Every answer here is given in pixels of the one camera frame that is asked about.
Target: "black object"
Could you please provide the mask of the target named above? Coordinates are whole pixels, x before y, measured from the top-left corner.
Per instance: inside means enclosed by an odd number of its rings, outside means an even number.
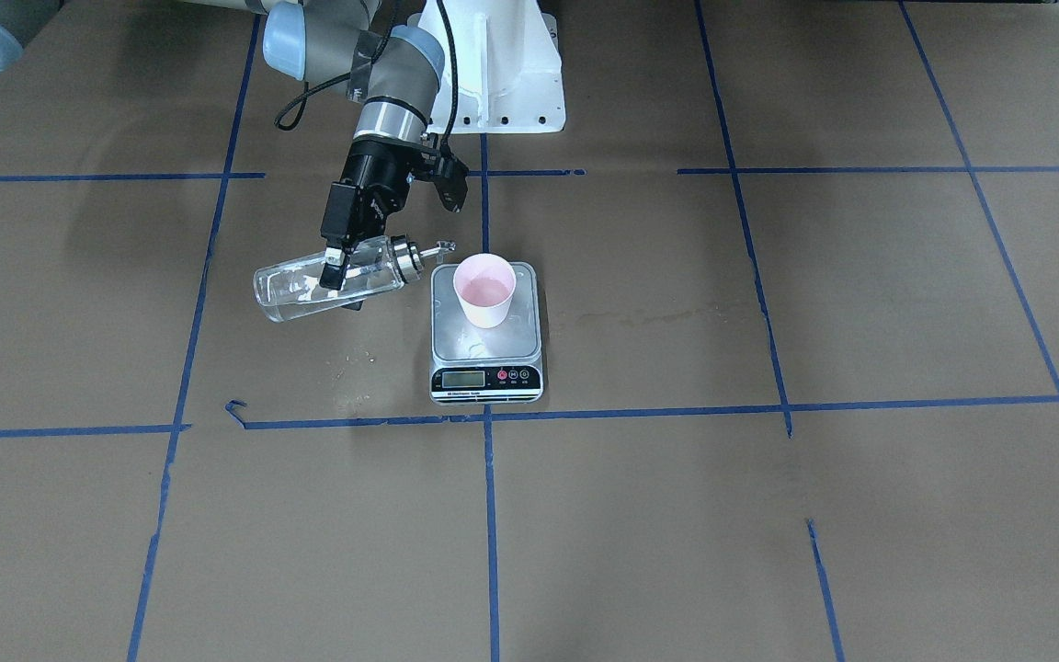
[[[444,209],[459,213],[468,196],[468,166],[449,146],[425,147],[402,140],[365,136],[354,140],[341,179],[329,184],[321,219],[326,247],[348,255],[363,239],[387,231],[387,217],[408,203],[413,180],[435,184]],[[345,262],[324,264],[320,285],[341,289]]]

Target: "white mounting bracket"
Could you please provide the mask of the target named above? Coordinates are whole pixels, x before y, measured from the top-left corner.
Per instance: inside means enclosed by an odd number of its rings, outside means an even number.
[[[535,0],[428,0],[411,22],[449,42],[436,3],[444,3],[456,47],[460,95],[453,133],[553,133],[567,125],[558,21]],[[444,68],[429,133],[442,133],[452,108],[452,71]]]

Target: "scale platform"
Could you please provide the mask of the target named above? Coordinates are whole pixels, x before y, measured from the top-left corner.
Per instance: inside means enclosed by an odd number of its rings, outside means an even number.
[[[541,360],[538,275],[509,263],[517,288],[509,316],[491,328],[468,322],[452,289],[456,265],[432,272],[432,363],[429,389],[441,404],[535,401],[546,389]]]

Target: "metal weighing plate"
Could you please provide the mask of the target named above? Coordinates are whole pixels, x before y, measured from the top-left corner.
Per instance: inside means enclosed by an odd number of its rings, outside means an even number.
[[[534,401],[541,397],[538,276],[522,262],[509,263],[517,275],[509,315],[492,328],[468,322],[452,289],[456,265],[432,272],[432,361],[429,390],[442,404]],[[445,386],[449,381],[460,384]]]

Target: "blue joint cap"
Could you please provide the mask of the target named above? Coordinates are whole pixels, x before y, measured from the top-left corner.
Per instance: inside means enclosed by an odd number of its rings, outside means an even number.
[[[419,26],[397,24],[391,31],[391,38],[402,38],[403,41],[414,46],[416,51],[423,53],[424,58],[428,58],[428,64],[432,65],[432,70],[435,71],[436,80],[444,76],[444,47],[441,46],[438,38],[433,37],[432,33],[419,29]]]
[[[264,25],[264,61],[274,70],[305,80],[305,10],[277,3]]]

